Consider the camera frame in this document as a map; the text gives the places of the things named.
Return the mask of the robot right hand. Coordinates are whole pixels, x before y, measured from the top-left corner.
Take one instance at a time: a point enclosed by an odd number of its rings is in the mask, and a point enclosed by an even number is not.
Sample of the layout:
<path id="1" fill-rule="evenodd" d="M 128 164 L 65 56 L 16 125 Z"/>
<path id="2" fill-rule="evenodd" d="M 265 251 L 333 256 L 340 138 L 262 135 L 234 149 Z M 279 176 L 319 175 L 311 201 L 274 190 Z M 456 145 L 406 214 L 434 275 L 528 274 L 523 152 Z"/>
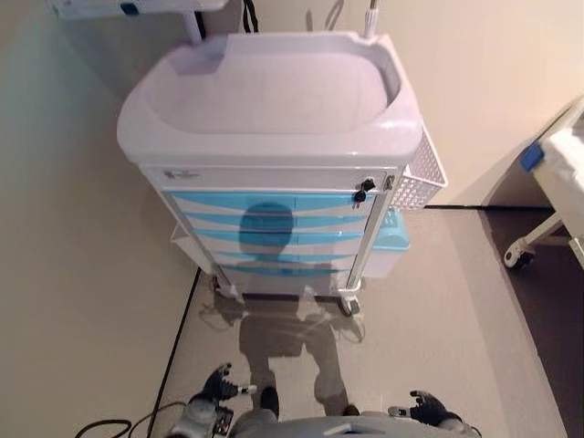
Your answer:
<path id="1" fill-rule="evenodd" d="M 410 419 L 432 427 L 450 430 L 463 424 L 458 414 L 448 411 L 444 404 L 428 391 L 412 390 L 410 397 L 415 404 L 411 407 L 389 407 L 390 417 Z"/>

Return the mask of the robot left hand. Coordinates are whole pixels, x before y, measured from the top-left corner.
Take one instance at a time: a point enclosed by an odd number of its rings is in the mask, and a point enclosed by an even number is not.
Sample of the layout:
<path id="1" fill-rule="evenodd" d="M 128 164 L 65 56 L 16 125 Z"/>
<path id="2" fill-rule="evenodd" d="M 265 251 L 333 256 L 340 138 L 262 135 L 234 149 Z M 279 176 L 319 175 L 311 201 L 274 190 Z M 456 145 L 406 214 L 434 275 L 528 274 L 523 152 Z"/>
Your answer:
<path id="1" fill-rule="evenodd" d="M 232 364 L 226 362 L 217 367 L 204 383 L 199 395 L 209 402 L 228 401 L 236 396 L 252 396 L 257 392 L 257 386 L 251 383 L 236 384 L 228 380 Z"/>

